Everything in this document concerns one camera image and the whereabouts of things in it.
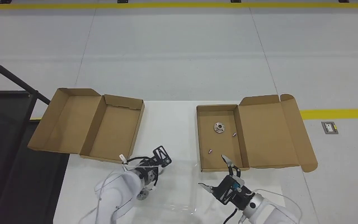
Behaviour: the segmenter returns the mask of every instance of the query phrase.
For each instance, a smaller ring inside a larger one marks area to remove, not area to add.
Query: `white table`
[[[226,172],[199,171],[196,106],[199,104],[238,104],[239,101],[146,101],[133,155],[151,156],[163,145],[173,163],[159,176],[153,195],[130,210],[117,223],[223,223],[234,206],[219,203],[196,183],[217,186]],[[77,223],[96,206],[93,187],[118,164],[71,155],[58,200],[54,223]],[[246,186],[282,193],[282,169],[250,169],[242,172]],[[285,205],[282,197],[263,192],[264,197]],[[238,212],[229,223],[237,223]]]

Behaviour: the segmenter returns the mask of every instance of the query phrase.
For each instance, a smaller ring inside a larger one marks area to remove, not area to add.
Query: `black cable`
[[[241,177],[241,170],[237,166],[234,166],[234,169],[236,170],[236,176]]]
[[[157,182],[158,182],[159,168],[157,167],[157,168],[154,169],[154,170],[155,170],[155,172],[157,173],[157,174],[156,174],[156,181],[154,182],[154,186],[156,186],[156,185],[157,185]]]
[[[237,212],[237,208],[235,208],[234,212],[231,213],[231,215],[226,218],[226,220],[224,221],[224,224],[226,224],[229,221],[229,219],[231,219],[235,215],[236,212]]]
[[[141,160],[143,160],[143,159],[150,160],[150,158],[148,156],[138,156],[138,157],[128,159],[127,163],[130,162],[130,161],[139,160],[139,159],[141,159]]]

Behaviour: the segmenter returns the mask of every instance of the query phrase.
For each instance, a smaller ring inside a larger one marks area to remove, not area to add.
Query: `cable connector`
[[[119,158],[121,159],[121,161],[122,161],[124,164],[127,163],[127,159],[124,157],[123,154],[120,154],[120,155],[119,155]]]

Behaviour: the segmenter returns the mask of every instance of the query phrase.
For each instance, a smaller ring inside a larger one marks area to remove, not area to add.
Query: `cable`
[[[276,194],[276,195],[282,196],[282,197],[287,198],[288,200],[292,201],[292,202],[298,207],[298,209],[300,210],[300,217],[299,217],[299,219],[298,219],[298,224],[300,224],[300,221],[301,221],[303,212],[302,212],[301,208],[299,207],[299,205],[298,205],[296,202],[294,202],[291,198],[286,197],[286,196],[284,196],[284,195],[282,195],[282,194],[275,193],[275,192],[271,192],[271,191],[269,191],[269,190],[264,190],[264,189],[261,189],[261,188],[258,188],[258,189],[253,190],[253,191],[251,192],[251,194],[252,194],[253,192],[257,192],[258,190],[262,190],[262,191],[264,191],[264,192],[269,192],[269,193],[271,193],[271,194]]]
[[[235,213],[237,212],[237,208],[235,208],[235,210],[234,210],[234,212],[233,213],[231,213],[231,215],[229,216],[229,217],[227,217],[226,218],[226,220],[224,221],[224,223],[223,224],[226,224],[228,221],[229,221],[229,219],[231,219],[234,215],[235,215]]]
[[[98,210],[100,209],[100,200],[101,200],[101,195],[102,195],[102,189],[103,189],[103,187],[104,187],[104,185],[105,185],[107,179],[110,177],[110,175],[111,175],[113,172],[114,172],[114,170],[112,170],[112,171],[107,175],[106,179],[103,181],[103,184],[102,184],[101,189],[100,189],[100,195],[98,196],[97,207],[94,208],[94,209],[92,209],[92,210],[90,210],[87,214],[85,214],[85,215],[78,221],[78,223],[81,223],[81,221],[82,221],[84,218],[86,218],[89,214],[91,214],[92,212],[94,212],[95,210],[97,210],[97,211],[96,211],[96,219],[95,219],[95,224],[97,224]]]
[[[128,159],[127,163],[130,162],[130,161],[139,160],[139,159],[141,159],[141,160],[143,160],[143,159],[150,160],[150,158],[148,156],[138,156],[138,157]]]

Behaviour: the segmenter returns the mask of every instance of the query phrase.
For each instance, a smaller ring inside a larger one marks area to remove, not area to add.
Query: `black stand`
[[[24,89],[0,91],[1,223],[52,223],[69,155],[27,148],[35,103],[50,100],[2,66],[0,74]]]

